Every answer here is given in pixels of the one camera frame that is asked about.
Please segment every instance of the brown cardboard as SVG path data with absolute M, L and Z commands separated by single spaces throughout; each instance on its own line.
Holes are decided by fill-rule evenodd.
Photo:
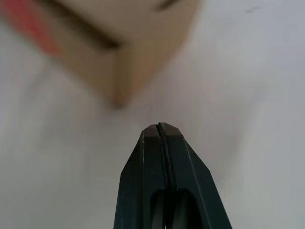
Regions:
M 123 105 L 179 50 L 198 0 L 35 4 L 59 47 L 58 58 L 111 104 Z

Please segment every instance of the cardboard box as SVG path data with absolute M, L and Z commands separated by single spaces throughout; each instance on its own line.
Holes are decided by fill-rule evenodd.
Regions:
M 58 58 L 124 105 L 186 38 L 198 0 L 35 0 Z

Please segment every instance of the table surface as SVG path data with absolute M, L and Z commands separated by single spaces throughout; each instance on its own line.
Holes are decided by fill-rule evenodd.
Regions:
M 213 0 L 179 55 L 112 110 L 0 21 L 0 228 L 111 229 L 140 132 L 167 122 L 235 229 L 305 227 L 305 2 Z

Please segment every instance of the red label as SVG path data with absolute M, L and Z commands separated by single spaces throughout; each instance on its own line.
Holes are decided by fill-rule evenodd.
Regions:
M 31 1 L 2 0 L 5 13 L 17 29 L 33 38 L 44 51 L 53 54 L 56 51 L 55 44 L 48 36 Z

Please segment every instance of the white background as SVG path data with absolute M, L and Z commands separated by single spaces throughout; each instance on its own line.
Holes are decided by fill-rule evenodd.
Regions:
M 0 23 L 0 228 L 111 229 L 141 131 L 168 122 L 235 229 L 305 228 L 305 1 L 210 0 L 188 43 L 111 110 Z

